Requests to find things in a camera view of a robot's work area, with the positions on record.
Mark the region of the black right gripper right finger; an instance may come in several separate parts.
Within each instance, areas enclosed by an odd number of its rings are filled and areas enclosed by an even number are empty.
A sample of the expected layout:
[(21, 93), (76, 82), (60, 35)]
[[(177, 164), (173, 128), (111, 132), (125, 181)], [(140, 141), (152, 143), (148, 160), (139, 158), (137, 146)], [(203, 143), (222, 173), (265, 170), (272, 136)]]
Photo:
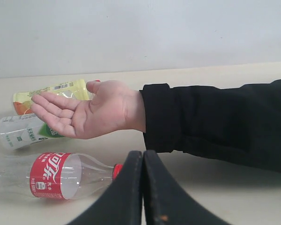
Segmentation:
[(143, 199), (148, 225), (228, 224), (189, 196), (153, 150), (143, 155)]

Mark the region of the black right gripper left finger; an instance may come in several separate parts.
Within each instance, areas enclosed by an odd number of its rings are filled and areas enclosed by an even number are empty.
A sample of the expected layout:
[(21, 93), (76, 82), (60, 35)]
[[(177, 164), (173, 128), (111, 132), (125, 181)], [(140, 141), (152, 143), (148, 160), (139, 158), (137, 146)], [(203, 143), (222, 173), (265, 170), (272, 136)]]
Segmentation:
[(142, 153), (129, 152), (112, 184), (70, 225), (140, 225)]

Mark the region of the black sleeved forearm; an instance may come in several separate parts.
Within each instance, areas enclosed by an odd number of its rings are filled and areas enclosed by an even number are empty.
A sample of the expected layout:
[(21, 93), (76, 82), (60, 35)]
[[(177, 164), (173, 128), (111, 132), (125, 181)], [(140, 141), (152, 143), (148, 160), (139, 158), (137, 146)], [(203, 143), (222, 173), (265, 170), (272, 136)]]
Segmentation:
[(238, 88), (145, 85), (146, 148), (281, 173), (281, 79)]

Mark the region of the open bare human hand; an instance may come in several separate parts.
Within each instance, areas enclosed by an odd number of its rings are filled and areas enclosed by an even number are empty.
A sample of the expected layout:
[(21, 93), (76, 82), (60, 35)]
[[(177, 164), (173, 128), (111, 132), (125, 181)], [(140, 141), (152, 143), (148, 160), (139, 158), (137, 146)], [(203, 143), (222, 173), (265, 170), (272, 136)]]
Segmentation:
[(87, 82), (92, 100), (42, 92), (32, 97), (33, 113), (60, 135), (91, 139), (118, 130), (146, 131), (141, 93), (119, 81)]

